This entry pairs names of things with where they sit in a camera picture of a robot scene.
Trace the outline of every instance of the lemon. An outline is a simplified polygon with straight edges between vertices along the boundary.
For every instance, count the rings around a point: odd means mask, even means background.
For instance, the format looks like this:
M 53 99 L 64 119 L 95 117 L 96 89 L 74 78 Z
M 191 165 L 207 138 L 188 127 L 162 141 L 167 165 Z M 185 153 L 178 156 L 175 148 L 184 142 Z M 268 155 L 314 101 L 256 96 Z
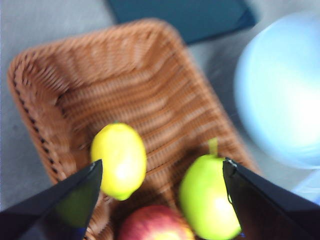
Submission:
M 94 137 L 91 161 L 102 159 L 101 190 L 117 200 L 128 199 L 146 176 L 147 155 L 139 134 L 125 123 L 111 123 Z

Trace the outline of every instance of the woven basket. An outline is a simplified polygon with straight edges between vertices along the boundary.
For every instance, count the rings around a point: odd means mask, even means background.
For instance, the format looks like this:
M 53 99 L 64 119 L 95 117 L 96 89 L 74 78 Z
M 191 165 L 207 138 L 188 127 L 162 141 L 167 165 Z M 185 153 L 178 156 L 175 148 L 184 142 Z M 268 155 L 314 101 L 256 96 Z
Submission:
M 208 81 L 166 23 L 141 20 L 28 49 L 8 83 L 45 169 L 55 184 L 90 163 L 95 134 L 120 121 L 141 135 L 147 174 L 128 200 L 99 195 L 87 240 L 112 240 L 133 210 L 178 208 L 190 164 L 218 137 L 219 154 L 256 171 Z

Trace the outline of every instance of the gray floor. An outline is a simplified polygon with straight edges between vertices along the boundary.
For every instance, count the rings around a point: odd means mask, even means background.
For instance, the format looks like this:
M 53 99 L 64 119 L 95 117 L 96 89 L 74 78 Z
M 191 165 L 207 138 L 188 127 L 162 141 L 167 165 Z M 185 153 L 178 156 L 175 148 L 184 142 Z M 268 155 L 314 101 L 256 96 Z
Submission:
M 22 50 L 64 37 L 107 28 L 115 24 L 107 0 L 1 0 L 1 209 L 5 209 L 51 183 L 12 101 L 6 72 Z M 309 170 L 277 163 L 250 140 L 238 118 L 233 99 L 233 76 L 246 44 L 262 29 L 286 14 L 312 10 L 320 13 L 316 0 L 250 0 L 259 15 L 252 29 L 217 37 L 189 47 L 238 128 L 247 147 L 272 182 L 291 189 Z

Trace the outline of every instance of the wicker basket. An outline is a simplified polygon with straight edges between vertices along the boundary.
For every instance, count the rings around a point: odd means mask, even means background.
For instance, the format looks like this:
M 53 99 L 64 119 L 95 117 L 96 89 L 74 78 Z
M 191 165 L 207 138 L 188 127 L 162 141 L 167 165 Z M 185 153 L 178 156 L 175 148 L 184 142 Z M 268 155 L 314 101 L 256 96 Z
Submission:
M 100 193 L 87 240 L 112 240 L 119 222 L 150 204 L 177 208 L 177 189 L 218 137 L 219 153 L 256 171 L 208 81 L 166 23 L 141 20 L 28 49 L 8 83 L 53 183 L 90 162 L 95 134 L 116 120 L 134 127 L 147 175 L 128 200 Z

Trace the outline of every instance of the blue ball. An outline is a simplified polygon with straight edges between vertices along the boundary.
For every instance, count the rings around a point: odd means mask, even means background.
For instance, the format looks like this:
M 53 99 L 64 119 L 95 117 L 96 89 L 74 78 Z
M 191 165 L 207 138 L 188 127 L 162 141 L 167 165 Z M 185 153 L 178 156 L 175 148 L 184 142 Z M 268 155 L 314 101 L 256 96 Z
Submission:
M 294 13 L 259 33 L 235 73 L 240 119 L 256 144 L 292 167 L 320 169 L 320 18 Z

